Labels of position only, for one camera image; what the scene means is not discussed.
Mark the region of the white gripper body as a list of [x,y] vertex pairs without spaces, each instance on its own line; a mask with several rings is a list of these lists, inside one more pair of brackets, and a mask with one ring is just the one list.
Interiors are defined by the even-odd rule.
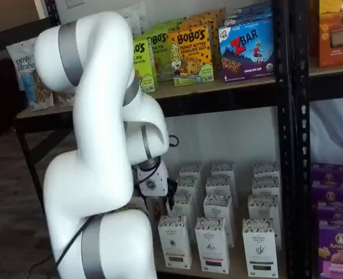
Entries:
[[167,179],[169,177],[166,165],[161,163],[157,169],[147,171],[137,168],[139,181],[144,180],[151,173],[150,178],[139,184],[141,194],[148,197],[166,196],[168,193]]

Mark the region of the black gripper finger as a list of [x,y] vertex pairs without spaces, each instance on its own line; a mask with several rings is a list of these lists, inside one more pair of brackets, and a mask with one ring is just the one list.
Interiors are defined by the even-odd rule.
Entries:
[[165,196],[166,215],[170,216],[174,207],[174,196],[177,190],[177,182],[167,179],[167,195]]
[[153,214],[153,206],[154,206],[154,201],[155,201],[153,197],[147,197],[147,196],[143,197],[143,201],[146,207],[145,212],[147,214]]

